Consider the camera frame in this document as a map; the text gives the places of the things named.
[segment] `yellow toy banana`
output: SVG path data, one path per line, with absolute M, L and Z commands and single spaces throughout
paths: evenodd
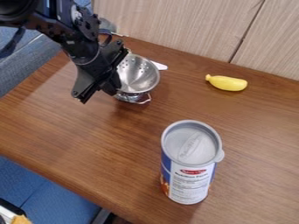
M 205 79 L 209 81 L 214 87 L 227 91 L 241 91 L 247 87 L 247 81 L 226 77 L 226 76 L 211 76 L 206 75 Z

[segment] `can lid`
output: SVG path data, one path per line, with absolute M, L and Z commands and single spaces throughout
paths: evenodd
M 172 159 L 187 165 L 208 163 L 222 151 L 217 132 L 196 121 L 181 121 L 171 125 L 163 133 L 163 147 Z

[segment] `colander handle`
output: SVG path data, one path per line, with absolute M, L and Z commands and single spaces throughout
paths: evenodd
M 144 103 L 147 103 L 147 102 L 151 102 L 151 96 L 150 96 L 150 93 L 147 93 L 147 96 L 148 96 L 148 99 L 144 100 L 144 101 L 132 101 L 132 103 L 135 103 L 135 104 L 144 104 Z

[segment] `blue chair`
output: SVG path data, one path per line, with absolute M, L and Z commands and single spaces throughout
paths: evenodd
M 0 157 L 0 198 L 22 208 L 34 224 L 88 224 L 101 208 Z

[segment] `can label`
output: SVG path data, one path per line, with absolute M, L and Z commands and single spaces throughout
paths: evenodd
M 195 204 L 205 199 L 216 164 L 188 167 L 172 161 L 162 150 L 161 185 L 163 192 L 181 204 Z

